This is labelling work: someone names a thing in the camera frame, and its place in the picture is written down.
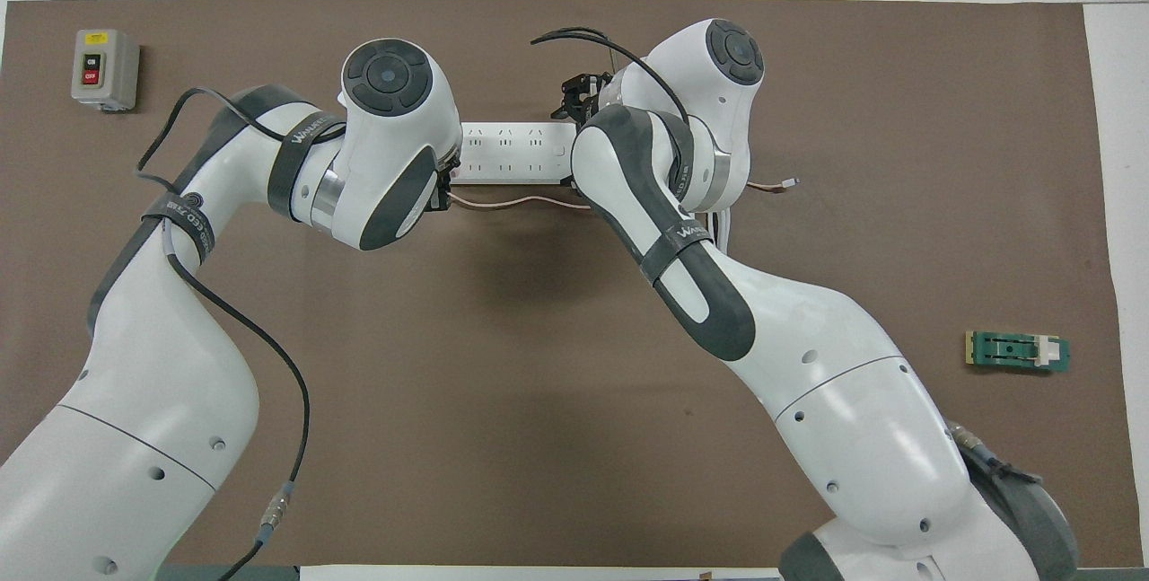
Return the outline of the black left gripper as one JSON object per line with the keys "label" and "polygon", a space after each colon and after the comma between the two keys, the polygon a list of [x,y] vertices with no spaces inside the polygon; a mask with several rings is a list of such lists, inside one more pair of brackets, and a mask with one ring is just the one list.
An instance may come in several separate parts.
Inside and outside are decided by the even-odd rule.
{"label": "black left gripper", "polygon": [[435,169],[434,210],[452,207],[452,175],[457,171],[460,158],[444,158],[442,166]]}

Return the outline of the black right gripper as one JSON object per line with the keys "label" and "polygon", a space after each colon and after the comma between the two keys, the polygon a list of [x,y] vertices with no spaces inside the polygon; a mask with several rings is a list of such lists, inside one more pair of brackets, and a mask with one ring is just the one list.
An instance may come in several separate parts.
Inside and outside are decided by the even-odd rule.
{"label": "black right gripper", "polygon": [[579,73],[563,82],[558,119],[570,119],[574,122],[574,126],[585,126],[587,119],[599,110],[601,90],[612,78],[614,73]]}

